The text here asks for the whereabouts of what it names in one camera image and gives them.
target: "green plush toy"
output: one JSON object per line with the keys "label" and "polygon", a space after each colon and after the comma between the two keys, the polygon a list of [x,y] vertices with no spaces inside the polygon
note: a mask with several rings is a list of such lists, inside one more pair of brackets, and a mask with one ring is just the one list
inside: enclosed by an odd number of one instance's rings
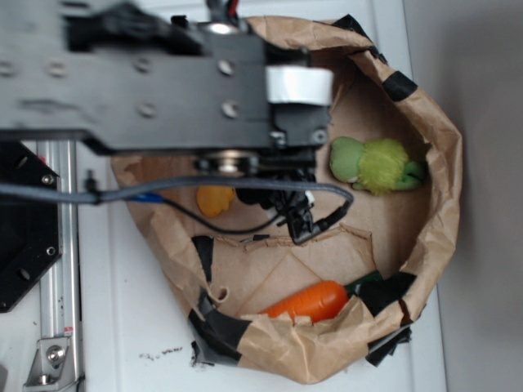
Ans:
{"label": "green plush toy", "polygon": [[366,189],[372,194],[421,186],[426,171],[409,160],[397,140],[378,139],[360,143],[351,137],[338,137],[331,145],[330,169],[337,180]]}

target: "black metal bracket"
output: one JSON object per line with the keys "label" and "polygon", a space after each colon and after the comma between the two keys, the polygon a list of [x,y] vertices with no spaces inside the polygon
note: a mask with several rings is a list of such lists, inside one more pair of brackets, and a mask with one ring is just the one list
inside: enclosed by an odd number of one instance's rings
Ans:
{"label": "black metal bracket", "polygon": [[[21,143],[0,143],[0,181],[56,189],[58,180]],[[0,198],[0,313],[12,310],[59,257],[58,206]]]}
{"label": "black metal bracket", "polygon": [[[283,175],[272,173],[272,175],[273,178],[278,180],[315,182],[314,175],[302,170],[288,171]],[[339,222],[347,214],[351,206],[351,202],[346,201],[330,215],[314,222],[311,212],[313,205],[305,192],[237,188],[236,194],[243,203],[250,205],[259,203],[264,209],[274,207],[281,216],[285,217],[285,220],[282,220],[278,225],[287,224],[288,233],[297,245],[309,241]]]}

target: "gray wall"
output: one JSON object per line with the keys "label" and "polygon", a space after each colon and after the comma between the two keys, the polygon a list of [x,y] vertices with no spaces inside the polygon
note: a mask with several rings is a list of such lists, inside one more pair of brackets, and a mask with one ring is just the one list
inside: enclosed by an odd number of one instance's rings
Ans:
{"label": "gray wall", "polygon": [[404,0],[414,80],[463,133],[439,285],[449,392],[523,389],[523,2]]}

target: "carrot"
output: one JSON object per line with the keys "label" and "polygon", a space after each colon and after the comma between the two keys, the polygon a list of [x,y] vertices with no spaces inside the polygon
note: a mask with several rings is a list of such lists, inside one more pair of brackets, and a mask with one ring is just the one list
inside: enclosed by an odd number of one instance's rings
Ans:
{"label": "carrot", "polygon": [[349,301],[346,289],[333,280],[325,280],[293,294],[260,312],[278,317],[288,312],[294,321],[296,316],[310,316],[313,323],[336,317]]}

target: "black cable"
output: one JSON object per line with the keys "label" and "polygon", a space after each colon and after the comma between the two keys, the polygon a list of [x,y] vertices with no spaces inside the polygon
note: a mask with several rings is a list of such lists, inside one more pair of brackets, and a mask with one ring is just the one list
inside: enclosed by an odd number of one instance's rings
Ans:
{"label": "black cable", "polygon": [[85,376],[80,376],[76,381],[76,392],[80,391],[80,387],[83,386],[83,383],[85,382]]}
{"label": "black cable", "polygon": [[315,182],[289,181],[289,180],[267,180],[251,177],[219,177],[219,176],[187,176],[173,177],[165,180],[157,180],[145,184],[130,186],[109,191],[98,191],[96,194],[90,192],[67,194],[42,187],[15,185],[0,182],[0,194],[15,196],[28,200],[38,200],[47,203],[71,203],[71,204],[97,204],[109,203],[118,200],[127,200],[141,194],[181,188],[185,186],[199,185],[222,185],[232,188],[245,189],[273,189],[289,191],[323,191],[337,194],[352,204],[354,197],[350,192],[336,185],[317,184]]}
{"label": "black cable", "polygon": [[258,232],[260,230],[263,230],[266,227],[272,225],[274,222],[276,222],[276,220],[278,218],[281,217],[280,214],[276,214],[275,216],[270,218],[267,222],[263,223],[262,225],[256,226],[256,227],[252,227],[251,229],[223,229],[221,227],[215,226],[212,223],[206,221],[201,216],[198,216],[198,215],[194,214],[192,211],[188,210],[187,208],[183,207],[181,204],[178,204],[177,202],[175,202],[173,200],[169,200],[168,198],[164,198],[163,199],[163,203],[167,204],[168,206],[170,206],[172,208],[177,209],[178,211],[180,211],[180,212],[182,212],[184,214],[186,214],[187,216],[189,216],[190,218],[194,219],[195,221],[201,223],[202,225],[204,225],[208,229],[211,229],[213,231],[216,231],[219,234],[224,234],[224,235],[247,235],[247,234],[253,234],[253,233],[256,233],[256,232]]}

